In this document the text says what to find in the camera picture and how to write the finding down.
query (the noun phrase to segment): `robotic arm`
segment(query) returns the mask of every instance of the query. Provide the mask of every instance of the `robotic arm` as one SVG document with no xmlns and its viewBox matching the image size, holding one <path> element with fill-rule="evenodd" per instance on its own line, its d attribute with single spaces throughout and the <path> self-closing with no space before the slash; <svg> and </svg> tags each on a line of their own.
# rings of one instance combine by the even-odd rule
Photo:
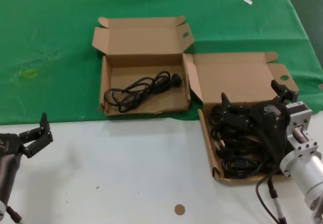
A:
<svg viewBox="0 0 323 224">
<path fill-rule="evenodd" d="M 313 222 L 323 224 L 323 164 L 317 142 L 307 129 L 312 110 L 285 85 L 273 80 L 272 88 L 277 93 L 273 100 L 252 106 L 232 106 L 222 93 L 222 121 L 240 129 L 256 129 L 276 166 L 303 192 Z"/>
<path fill-rule="evenodd" d="M 8 206 L 11 190 L 16 173 L 20 166 L 22 155 L 33 157 L 53 141 L 46 113 L 42 114 L 38 128 L 16 134 L 0 134 L 0 221 L 6 211 L 13 216 L 16 214 Z"/>
</svg>

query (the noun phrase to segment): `small white paper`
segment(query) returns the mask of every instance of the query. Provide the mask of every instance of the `small white paper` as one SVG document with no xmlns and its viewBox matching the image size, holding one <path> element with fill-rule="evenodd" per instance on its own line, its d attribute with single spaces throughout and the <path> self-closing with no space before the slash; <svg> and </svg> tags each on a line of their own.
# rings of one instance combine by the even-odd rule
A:
<svg viewBox="0 0 323 224">
<path fill-rule="evenodd" d="M 248 4 L 252 5 L 252 1 L 251 0 L 244 0 L 245 2 L 247 2 Z"/>
</svg>

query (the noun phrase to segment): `brown dot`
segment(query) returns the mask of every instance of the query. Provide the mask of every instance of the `brown dot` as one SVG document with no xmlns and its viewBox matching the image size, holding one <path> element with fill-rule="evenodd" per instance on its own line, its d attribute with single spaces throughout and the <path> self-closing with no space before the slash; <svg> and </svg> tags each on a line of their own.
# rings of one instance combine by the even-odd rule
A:
<svg viewBox="0 0 323 224">
<path fill-rule="evenodd" d="M 183 215 L 185 213 L 185 207 L 181 204 L 175 206 L 175 213 L 177 215 Z"/>
</svg>

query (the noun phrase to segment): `box hole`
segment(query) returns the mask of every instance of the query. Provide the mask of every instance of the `box hole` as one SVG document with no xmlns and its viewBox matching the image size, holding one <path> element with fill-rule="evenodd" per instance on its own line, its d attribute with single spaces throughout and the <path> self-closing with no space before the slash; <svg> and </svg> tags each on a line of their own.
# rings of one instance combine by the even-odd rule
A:
<svg viewBox="0 0 323 224">
<path fill-rule="evenodd" d="M 286 81 L 288 79 L 289 79 L 288 75 L 282 75 L 281 76 L 281 80 L 283 80 L 283 81 Z"/>
</svg>

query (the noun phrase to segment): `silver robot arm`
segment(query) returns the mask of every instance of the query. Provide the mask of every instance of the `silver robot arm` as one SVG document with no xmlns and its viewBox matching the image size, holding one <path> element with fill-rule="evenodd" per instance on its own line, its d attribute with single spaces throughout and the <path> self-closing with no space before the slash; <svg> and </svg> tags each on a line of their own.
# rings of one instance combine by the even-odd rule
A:
<svg viewBox="0 0 323 224">
<path fill-rule="evenodd" d="M 294 150 L 283 158 L 280 169 L 286 176 L 291 177 L 303 192 L 305 203 L 313 211 L 313 223 L 323 224 L 322 154 L 317 151 L 318 144 L 307 129 L 312 110 L 301 101 L 286 107 L 292 109 L 297 106 L 303 106 L 304 110 L 290 115 L 286 131 L 287 139 Z"/>
</svg>

